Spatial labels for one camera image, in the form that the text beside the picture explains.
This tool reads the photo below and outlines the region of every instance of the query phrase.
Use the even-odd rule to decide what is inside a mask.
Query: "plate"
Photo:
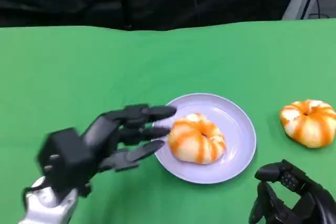
[[[227,150],[216,162],[197,165],[178,160],[166,144],[155,155],[170,173],[197,184],[215,184],[241,173],[251,162],[256,146],[256,132],[250,118],[233,102],[206,93],[193,93],[168,103],[177,108],[171,118],[156,122],[155,126],[172,127],[174,121],[192,113],[201,113],[217,125],[225,136]]]

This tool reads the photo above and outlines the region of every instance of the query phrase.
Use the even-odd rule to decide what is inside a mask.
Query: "green table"
[[[336,20],[240,23],[167,32],[93,27],[0,29],[1,223],[24,216],[21,190],[39,176],[35,155],[51,131],[82,132],[101,112],[166,104],[187,93],[226,97],[250,116],[257,152],[237,178],[194,185],[154,156],[138,169],[100,174],[71,224],[247,223],[254,173],[288,159],[336,196],[336,145],[308,150],[289,140],[280,108],[321,99],[336,106]],[[281,186],[289,206],[298,199]]]

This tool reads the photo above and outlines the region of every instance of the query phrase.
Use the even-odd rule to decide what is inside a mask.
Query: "robotic arm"
[[[136,168],[164,145],[154,140],[129,150],[117,149],[118,143],[137,145],[169,134],[170,129],[145,124],[175,113],[170,106],[132,105],[100,115],[82,136],[73,128],[49,134],[37,157],[44,176],[24,189],[26,216],[19,224],[67,224],[78,197],[91,193],[96,173]]]
[[[250,224],[262,217],[267,224],[336,224],[336,202],[320,184],[286,160],[261,167],[256,175],[258,197],[249,217]],[[301,196],[293,209],[279,199],[267,182],[280,182]]]

